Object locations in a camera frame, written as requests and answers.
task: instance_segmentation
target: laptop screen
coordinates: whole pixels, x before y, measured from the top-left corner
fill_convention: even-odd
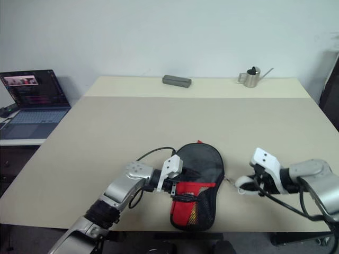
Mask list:
[[[53,70],[3,72],[0,79],[20,108],[70,107]]]

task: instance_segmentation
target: floor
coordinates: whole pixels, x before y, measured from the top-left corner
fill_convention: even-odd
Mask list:
[[[1,226],[2,237],[1,254],[46,254],[53,244],[64,233],[58,229],[34,228],[29,226]],[[153,232],[129,232],[122,242],[106,242],[103,254],[130,254],[147,253],[149,249],[160,244],[163,240],[155,240]],[[260,253],[260,254],[283,254],[283,253],[328,253],[329,246],[319,246],[316,241],[311,240],[301,243],[293,243],[286,246],[275,247],[271,245],[269,235],[266,233],[223,233],[224,240],[228,240],[236,250],[237,254]],[[177,246],[177,253],[211,253],[213,244],[217,240],[168,240]],[[8,244],[13,247],[7,251]]]

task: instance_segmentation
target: red fabric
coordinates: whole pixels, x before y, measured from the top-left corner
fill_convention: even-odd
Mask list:
[[[189,193],[198,196],[200,188],[215,187],[216,183],[193,183],[180,182],[176,185],[176,193]],[[175,224],[186,226],[190,218],[195,202],[179,202],[174,201],[171,208],[172,220]]]

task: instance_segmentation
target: beige tabletop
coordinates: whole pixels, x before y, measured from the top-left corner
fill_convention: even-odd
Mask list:
[[[211,84],[212,89],[221,81],[226,84],[225,92],[208,94],[206,90],[206,98],[200,93],[203,83]],[[150,92],[147,96],[144,89],[153,83],[163,85],[160,78],[99,78],[3,195],[1,223],[67,228],[126,164],[154,148],[180,148],[198,139],[218,149],[225,174],[233,179],[252,173],[248,163],[256,147],[275,155],[284,166],[322,158],[339,174],[339,134],[295,79],[268,79],[256,88],[246,88],[245,98],[240,92],[227,93],[227,84],[235,90],[243,89],[230,79],[194,79],[189,88],[197,93],[194,96],[189,89],[165,85],[163,89],[176,91],[161,96],[161,88],[156,95]],[[144,87],[142,97],[137,97],[133,89],[137,85]],[[282,91],[283,85],[288,91],[279,97],[274,87]],[[121,86],[130,86],[133,97],[125,96],[122,91],[128,89]],[[263,91],[261,96],[256,90],[264,87],[271,95]],[[182,90],[186,97],[177,98],[175,93]],[[145,158],[145,163],[160,168],[169,156],[161,151]],[[279,198],[299,207],[296,194]],[[113,229],[175,230],[170,224],[171,201],[167,193],[145,193],[136,208],[123,211]],[[311,214],[319,212],[310,198],[306,205]],[[300,232],[328,228],[267,198],[239,195],[231,184],[223,182],[210,231]]]

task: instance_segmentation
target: laptop keyboard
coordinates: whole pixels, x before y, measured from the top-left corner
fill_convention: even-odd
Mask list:
[[[58,123],[67,111],[21,111],[11,123]]]

